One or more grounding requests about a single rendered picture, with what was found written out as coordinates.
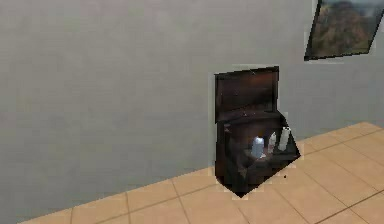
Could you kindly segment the dark wooden commode with lid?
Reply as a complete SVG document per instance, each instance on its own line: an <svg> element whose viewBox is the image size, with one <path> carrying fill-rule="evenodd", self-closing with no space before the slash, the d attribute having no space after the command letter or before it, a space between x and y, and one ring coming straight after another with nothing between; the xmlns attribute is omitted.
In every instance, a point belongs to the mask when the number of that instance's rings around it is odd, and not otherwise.
<svg viewBox="0 0 384 224"><path fill-rule="evenodd" d="M277 66L215 75L215 176L238 197L300 157L292 133L286 150L279 150L282 128L289 125L278 110L278 81ZM268 153L273 132L276 145L273 153ZM251 154L256 136L264 139L263 158Z"/></svg>

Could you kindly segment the pale blue bottle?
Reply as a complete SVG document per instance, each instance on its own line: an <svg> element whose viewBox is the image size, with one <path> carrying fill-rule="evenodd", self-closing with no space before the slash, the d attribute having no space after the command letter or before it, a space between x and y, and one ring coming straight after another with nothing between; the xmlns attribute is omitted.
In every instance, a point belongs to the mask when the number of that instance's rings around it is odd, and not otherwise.
<svg viewBox="0 0 384 224"><path fill-rule="evenodd" d="M256 136L253 139L251 154L256 158L264 157L264 139Z"/></svg>

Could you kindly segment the tall white bottle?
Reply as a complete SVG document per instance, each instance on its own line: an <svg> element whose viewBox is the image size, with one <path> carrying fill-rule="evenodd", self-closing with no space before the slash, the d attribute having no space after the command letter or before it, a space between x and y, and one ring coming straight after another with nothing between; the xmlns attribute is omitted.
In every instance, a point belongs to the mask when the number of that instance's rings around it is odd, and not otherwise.
<svg viewBox="0 0 384 224"><path fill-rule="evenodd" d="M283 127L282 128L282 132L281 132L281 136L280 136L280 142L279 142L279 150L280 151L286 150L286 146L287 146L287 143L289 140L290 133L291 133L291 129L289 127Z"/></svg>

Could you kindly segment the black framed landscape picture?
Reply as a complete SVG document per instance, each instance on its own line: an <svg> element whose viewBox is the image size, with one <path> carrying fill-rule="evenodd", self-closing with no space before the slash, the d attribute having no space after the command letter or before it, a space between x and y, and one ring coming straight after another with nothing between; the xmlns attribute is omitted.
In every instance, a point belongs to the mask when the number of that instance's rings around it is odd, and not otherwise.
<svg viewBox="0 0 384 224"><path fill-rule="evenodd" d="M368 54L384 0L318 0L305 61Z"/></svg>

